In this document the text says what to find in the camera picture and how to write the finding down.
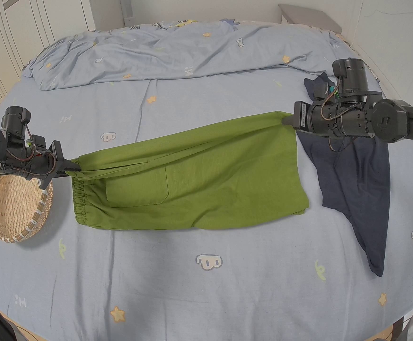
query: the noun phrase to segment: dark blue garment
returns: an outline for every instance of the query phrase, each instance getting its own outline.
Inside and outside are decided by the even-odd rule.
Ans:
[[[306,78],[304,83],[309,96],[313,98],[314,84],[327,81],[326,74],[314,81]],[[367,254],[370,269],[382,276],[390,212],[388,145],[377,138],[356,138],[346,149],[336,153],[329,148],[328,138],[300,131],[297,134],[317,168],[323,206],[347,217],[359,245]],[[332,140],[332,146],[339,150],[349,141],[350,138]]]

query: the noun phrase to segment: patch pocket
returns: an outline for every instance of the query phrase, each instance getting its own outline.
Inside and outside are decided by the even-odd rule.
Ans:
[[[166,166],[144,172],[107,179],[110,207],[158,205],[169,195]]]

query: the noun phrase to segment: brown braided wire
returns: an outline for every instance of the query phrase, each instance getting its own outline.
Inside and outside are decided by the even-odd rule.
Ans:
[[[22,242],[43,227],[52,205],[53,188],[39,189],[39,181],[0,177],[0,240]]]

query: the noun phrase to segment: white headboard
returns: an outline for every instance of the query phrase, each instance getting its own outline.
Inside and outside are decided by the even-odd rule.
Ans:
[[[343,35],[386,96],[413,105],[413,0],[355,0]]]

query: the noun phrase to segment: green pants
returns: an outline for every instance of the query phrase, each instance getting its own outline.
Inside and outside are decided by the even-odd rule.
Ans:
[[[79,157],[76,220],[116,230],[226,229],[304,212],[296,139],[271,112]]]

